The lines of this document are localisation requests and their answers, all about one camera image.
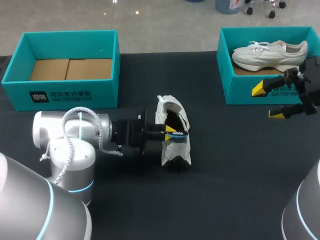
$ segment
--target teal box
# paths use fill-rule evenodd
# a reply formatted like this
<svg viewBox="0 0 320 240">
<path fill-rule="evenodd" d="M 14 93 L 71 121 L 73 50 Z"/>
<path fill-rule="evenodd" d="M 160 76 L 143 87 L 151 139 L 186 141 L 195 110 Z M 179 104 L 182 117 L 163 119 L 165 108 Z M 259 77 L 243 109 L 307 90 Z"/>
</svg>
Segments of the teal box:
<svg viewBox="0 0 320 240">
<path fill-rule="evenodd" d="M 231 62 L 234 49 L 248 46 L 250 41 L 288 44 L 308 43 L 308 57 L 320 55 L 320 40 L 311 26 L 223 27 L 220 31 L 217 61 L 225 101 L 228 105 L 297 104 L 298 94 L 288 87 L 273 90 L 267 97 L 252 97 L 252 89 L 265 78 L 278 75 L 236 75 Z"/>
<path fill-rule="evenodd" d="M 29 81 L 36 60 L 112 59 L 110 79 Z M 120 51 L 115 30 L 25 32 L 2 85 L 17 111 L 116 108 Z"/>
</svg>

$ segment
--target shoe sole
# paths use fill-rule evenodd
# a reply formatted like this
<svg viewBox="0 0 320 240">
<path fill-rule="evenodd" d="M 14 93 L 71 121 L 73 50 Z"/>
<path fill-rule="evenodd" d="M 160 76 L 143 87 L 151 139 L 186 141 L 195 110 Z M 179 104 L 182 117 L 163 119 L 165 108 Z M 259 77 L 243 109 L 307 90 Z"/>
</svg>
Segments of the shoe sole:
<svg viewBox="0 0 320 240">
<path fill-rule="evenodd" d="M 274 68 L 274 69 L 277 69 L 279 70 L 280 72 L 284 72 L 285 70 L 287 69 L 292 69 L 292 68 L 296 68 L 298 69 L 299 71 L 299 66 L 292 66 L 292 65 L 280 65 L 280 64 L 275 64 L 275 65 L 272 65 L 272 64 L 268 64 L 268 65 L 261 65 L 261 66 L 252 66 L 252 65 L 247 65 L 247 64 L 243 64 L 243 63 L 240 63 L 240 62 L 237 62 L 235 60 L 233 60 L 233 62 L 235 64 L 237 64 L 239 67 L 243 68 L 243 69 L 246 69 L 246 70 L 249 70 L 249 71 L 252 71 L 252 72 L 257 72 L 263 68 Z"/>
</svg>

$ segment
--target chair wheel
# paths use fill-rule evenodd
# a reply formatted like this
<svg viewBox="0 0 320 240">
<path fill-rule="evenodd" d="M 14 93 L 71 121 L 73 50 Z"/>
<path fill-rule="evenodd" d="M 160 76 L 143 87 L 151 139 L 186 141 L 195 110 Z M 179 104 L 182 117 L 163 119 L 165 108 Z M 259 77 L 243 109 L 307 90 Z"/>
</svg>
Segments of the chair wheel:
<svg viewBox="0 0 320 240">
<path fill-rule="evenodd" d="M 284 9 L 286 7 L 286 3 L 284 1 L 279 2 L 279 8 Z"/>
<path fill-rule="evenodd" d="M 275 11 L 271 11 L 270 14 L 269 14 L 269 18 L 270 19 L 274 19 L 276 16 L 276 12 Z"/>
<path fill-rule="evenodd" d="M 246 11 L 246 14 L 251 15 L 254 13 L 254 10 L 252 7 L 248 7 L 248 10 Z"/>
</svg>

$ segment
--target cardboard bottom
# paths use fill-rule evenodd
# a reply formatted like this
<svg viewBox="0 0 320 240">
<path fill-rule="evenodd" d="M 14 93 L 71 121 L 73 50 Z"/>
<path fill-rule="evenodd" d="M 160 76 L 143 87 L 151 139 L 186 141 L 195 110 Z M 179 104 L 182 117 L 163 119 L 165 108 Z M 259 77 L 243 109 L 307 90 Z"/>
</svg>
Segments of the cardboard bottom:
<svg viewBox="0 0 320 240">
<path fill-rule="evenodd" d="M 112 59 L 36 60 L 30 81 L 111 79 Z"/>
<path fill-rule="evenodd" d="M 284 73 L 282 71 L 279 71 L 275 68 L 263 68 L 259 71 L 246 71 L 244 69 L 240 69 L 237 66 L 233 65 L 234 73 L 238 76 L 252 76 L 252 75 L 283 75 Z"/>
</svg>

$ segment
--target open box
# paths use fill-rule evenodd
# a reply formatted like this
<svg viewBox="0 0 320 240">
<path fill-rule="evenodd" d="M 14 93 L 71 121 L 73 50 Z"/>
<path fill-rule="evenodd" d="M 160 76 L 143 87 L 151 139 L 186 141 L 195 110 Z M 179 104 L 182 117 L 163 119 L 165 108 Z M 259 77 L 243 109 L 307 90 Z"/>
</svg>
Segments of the open box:
<svg viewBox="0 0 320 240">
<path fill-rule="evenodd" d="M 274 89 L 266 97 L 252 97 L 252 89 L 265 78 L 279 75 L 276 70 L 240 75 L 235 71 L 231 53 L 249 45 L 250 41 L 273 43 L 282 40 L 288 44 L 308 43 L 308 58 L 320 55 L 320 39 L 311 26 L 223 27 L 220 31 L 217 61 L 225 101 L 228 105 L 297 104 L 300 103 L 294 88 L 284 86 Z"/>
<path fill-rule="evenodd" d="M 25 32 L 2 80 L 17 111 L 116 108 L 117 31 Z"/>
</svg>

